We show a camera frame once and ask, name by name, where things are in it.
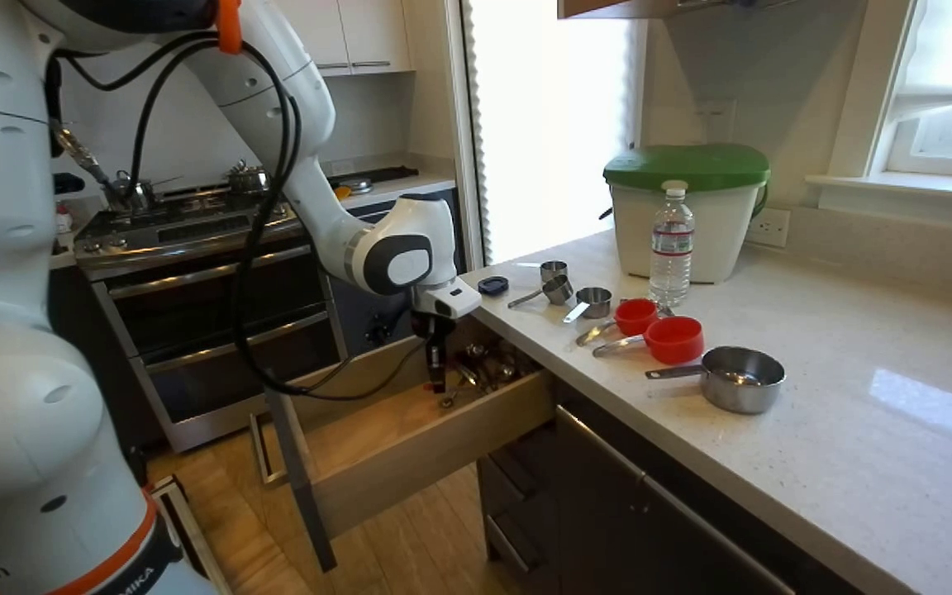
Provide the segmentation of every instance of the oven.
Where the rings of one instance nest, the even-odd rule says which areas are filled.
[[[217,216],[217,222],[156,226],[156,248],[111,241],[129,253],[105,253],[105,234],[101,255],[83,257],[77,248],[144,401],[177,454],[248,430],[251,418],[265,413],[262,383],[231,342],[231,290],[248,218]],[[331,367],[345,355],[327,273],[291,216],[269,228],[251,260],[245,338],[257,363],[282,380]]]

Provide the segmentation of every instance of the wooden drawer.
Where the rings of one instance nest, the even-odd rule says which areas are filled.
[[[326,402],[302,397],[291,401],[294,408],[285,408],[291,418],[287,427],[298,432],[294,454],[327,535],[372,519],[554,421],[546,369],[526,369],[496,391],[478,391],[462,383],[462,378],[450,378],[455,391],[447,397],[427,391],[421,342],[402,342],[356,356],[345,375],[319,388],[319,392],[365,392],[392,375],[393,380],[366,401]],[[294,493],[306,488],[294,470],[287,479]]]

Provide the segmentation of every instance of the green lid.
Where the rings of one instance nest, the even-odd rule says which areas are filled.
[[[764,186],[772,163],[751,147],[644,147],[605,165],[609,186],[663,190],[685,180],[693,192]]]

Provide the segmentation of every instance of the window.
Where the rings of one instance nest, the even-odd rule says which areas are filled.
[[[883,143],[883,171],[952,174],[952,0],[912,10]]]
[[[639,136],[644,22],[556,0],[462,0],[485,260],[588,234],[605,163]]]

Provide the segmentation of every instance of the oven handle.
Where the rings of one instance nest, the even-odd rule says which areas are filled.
[[[262,333],[248,333],[248,345],[257,348],[257,345],[270,345],[285,333],[298,333],[306,329],[311,329],[313,322],[326,322],[327,315],[311,315],[306,322],[287,322],[282,329],[269,329]],[[192,363],[207,363],[207,360],[217,360],[217,356],[230,356],[235,355],[237,348],[235,345],[217,345],[217,348],[207,348],[207,351],[190,351],[183,356],[172,356],[172,360],[156,360],[156,363],[147,363],[148,375],[166,375],[166,369],[180,369],[180,367],[192,367]]]
[[[269,264],[294,260],[306,255],[311,255],[311,244],[298,244],[287,253],[265,253],[251,260],[251,269],[269,269]],[[113,289],[111,299],[126,300],[126,299],[144,299],[144,294],[163,294],[163,290],[177,290],[185,286],[207,286],[217,278],[231,278],[235,271],[237,271],[237,264],[217,264],[217,269],[202,269],[202,271],[190,271],[190,273],[169,273],[169,278],[156,278],[156,281],[144,281],[144,286]]]

